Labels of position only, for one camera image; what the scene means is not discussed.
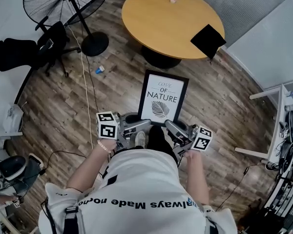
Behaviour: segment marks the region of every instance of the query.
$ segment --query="bracelet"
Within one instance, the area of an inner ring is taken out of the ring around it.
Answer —
[[[107,149],[107,148],[101,143],[100,140],[98,140],[98,144],[99,144],[104,150],[106,150],[109,154],[111,153],[111,151],[108,150],[108,149]]]

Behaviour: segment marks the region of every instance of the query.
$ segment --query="paper cup on floor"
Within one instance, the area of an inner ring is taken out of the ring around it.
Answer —
[[[104,70],[105,70],[104,67],[100,66],[100,67],[97,68],[96,74],[102,73]]]

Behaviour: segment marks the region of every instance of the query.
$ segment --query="pedestal fan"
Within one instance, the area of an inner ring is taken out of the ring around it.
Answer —
[[[95,12],[105,0],[23,0],[26,14],[36,23],[48,16],[44,26],[61,21],[64,26],[81,21],[88,36],[82,42],[87,56],[97,56],[108,47],[108,37],[103,32],[91,33],[85,18]]]

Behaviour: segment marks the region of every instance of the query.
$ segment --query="round wooden table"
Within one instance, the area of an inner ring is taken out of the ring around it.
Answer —
[[[206,57],[190,40],[207,24],[225,37],[219,16],[203,0],[126,0],[122,18],[143,45],[145,59],[159,68],[176,66],[181,59]]]

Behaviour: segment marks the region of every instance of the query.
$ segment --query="wooden floor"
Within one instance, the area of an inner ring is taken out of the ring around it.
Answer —
[[[89,58],[90,73],[84,58],[85,78],[89,97],[93,142],[97,140],[96,106],[90,75],[94,80],[99,111],[137,112],[146,69],[150,66],[140,55],[140,45],[122,24],[121,8],[125,0],[106,0],[86,21],[91,31],[103,31],[109,36],[108,49],[98,57]],[[72,30],[82,41],[80,24]],[[69,30],[70,45],[75,40]],[[33,152],[44,162],[52,152],[65,150],[87,155],[91,150],[88,129],[87,102],[80,54],[63,57],[69,72],[65,78],[57,64],[47,78],[43,70],[34,73],[27,83],[19,105],[24,105],[24,136],[12,139],[8,150],[27,156]],[[103,65],[105,72],[96,75]],[[183,60],[167,70],[190,79],[180,118],[189,124],[203,124],[214,132],[210,149],[204,153],[204,165],[210,187],[211,204],[217,208],[243,177],[246,167],[259,159],[234,151],[236,146],[267,152],[276,114],[268,100],[249,100],[260,88],[226,53],[219,51],[210,64],[208,59]],[[55,154],[50,166],[40,176],[25,197],[18,216],[28,225],[36,226],[40,203],[45,198],[44,185],[52,182],[65,186],[82,157]],[[274,184],[274,173],[263,166],[250,167],[241,185],[226,201],[236,220],[248,205],[259,198],[266,199]],[[187,174],[185,160],[180,166],[184,185]]]

